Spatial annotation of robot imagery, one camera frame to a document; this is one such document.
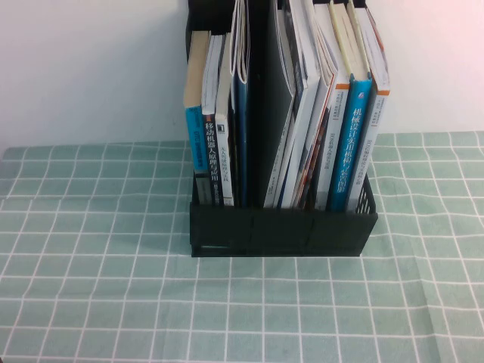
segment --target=checkered tablecloth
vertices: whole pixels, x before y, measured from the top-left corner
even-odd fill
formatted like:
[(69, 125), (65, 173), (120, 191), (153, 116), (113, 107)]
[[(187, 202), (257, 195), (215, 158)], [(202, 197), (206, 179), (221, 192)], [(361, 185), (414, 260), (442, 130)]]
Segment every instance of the checkered tablecloth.
[(192, 259), (192, 171), (184, 141), (5, 152), (5, 363), (484, 359), (484, 132), (378, 138), (360, 258)]

